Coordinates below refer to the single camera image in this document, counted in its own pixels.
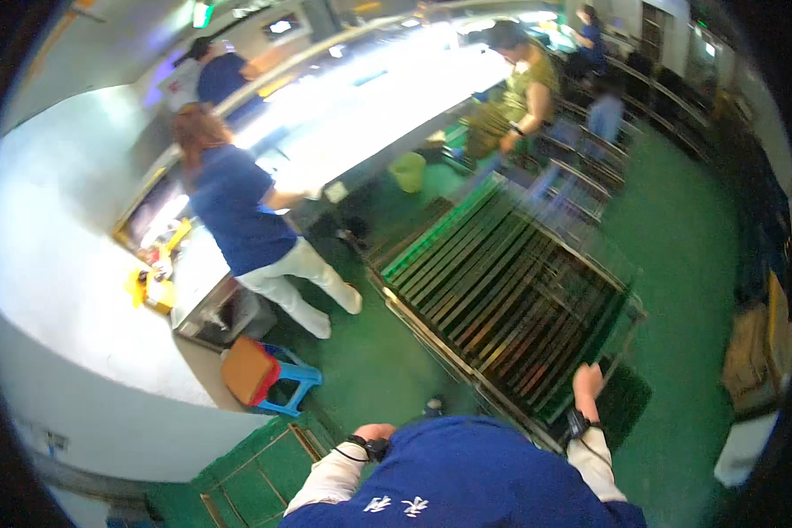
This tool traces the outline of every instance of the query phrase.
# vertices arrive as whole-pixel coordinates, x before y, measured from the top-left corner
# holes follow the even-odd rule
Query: worker
[[[583,71],[573,72],[573,77],[578,79],[581,73],[589,71],[594,71],[601,75],[605,72],[606,67],[604,44],[601,41],[601,20],[595,13],[595,7],[588,4],[579,7],[575,14],[583,22],[580,33],[574,29],[572,30],[572,36],[580,46],[578,55],[583,58],[580,61]],[[570,63],[573,62],[577,61],[574,58],[570,58]]]
[[[644,526],[613,480],[601,386],[598,365],[573,377],[576,419],[590,426],[566,460],[486,417],[365,425],[312,466],[279,526]],[[368,457],[382,452],[356,491]]]
[[[595,79],[592,91],[595,100],[587,108],[587,129],[604,141],[615,143],[619,138],[625,112],[622,79],[615,73],[605,73]],[[580,139],[580,129],[574,122],[560,118],[551,127],[548,135],[575,148]],[[595,144],[585,144],[583,153],[596,159],[603,156],[602,149]]]
[[[349,313],[360,312],[358,291],[275,212],[294,207],[303,193],[276,189],[253,157],[232,144],[223,122],[200,104],[179,110],[173,135],[182,150],[182,183],[191,209],[213,235],[238,282],[281,306],[320,339],[331,336],[328,316],[303,301],[285,275],[308,279]]]
[[[463,156],[468,165],[499,150],[507,154],[524,136],[537,132],[553,115],[552,98],[559,83],[551,59],[525,28],[498,20],[487,30],[487,44],[513,65],[502,100],[481,103],[466,122],[469,128]]]
[[[209,108],[217,106],[244,84],[254,80],[258,69],[222,42],[212,42],[211,37],[199,37],[191,44],[187,56],[199,62],[202,70],[197,81],[197,97]],[[239,128],[247,116],[251,116],[264,99],[258,94],[237,107],[226,117],[233,128]]]
[[[595,101],[587,111],[587,128],[608,143],[619,138],[625,113],[622,92],[622,79],[615,73],[602,75],[593,85]]]

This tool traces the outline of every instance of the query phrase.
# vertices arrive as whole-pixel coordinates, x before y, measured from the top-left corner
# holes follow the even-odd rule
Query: yellow-green bucket
[[[405,193],[419,193],[422,190],[424,170],[425,158],[415,152],[400,156],[388,166],[388,171],[396,176],[396,182]]]

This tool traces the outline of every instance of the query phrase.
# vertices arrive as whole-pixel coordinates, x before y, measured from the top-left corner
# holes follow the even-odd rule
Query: plastic bucket
[[[422,190],[422,172],[425,158],[415,152],[400,156],[388,166],[396,182],[405,193],[419,193]]]

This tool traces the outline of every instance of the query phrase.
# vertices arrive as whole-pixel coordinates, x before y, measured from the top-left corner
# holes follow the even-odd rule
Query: hand
[[[379,438],[387,440],[390,438],[390,435],[395,432],[396,428],[389,423],[368,423],[367,425],[360,426],[355,431],[354,435],[360,436],[360,438],[364,438],[369,442],[370,440],[378,440]]]
[[[517,132],[510,132],[505,137],[499,140],[499,152],[502,155],[507,154],[516,147],[516,142],[519,141],[521,136]]]
[[[601,377],[601,367],[582,363],[572,377],[572,392],[576,400],[595,400],[604,386]]]

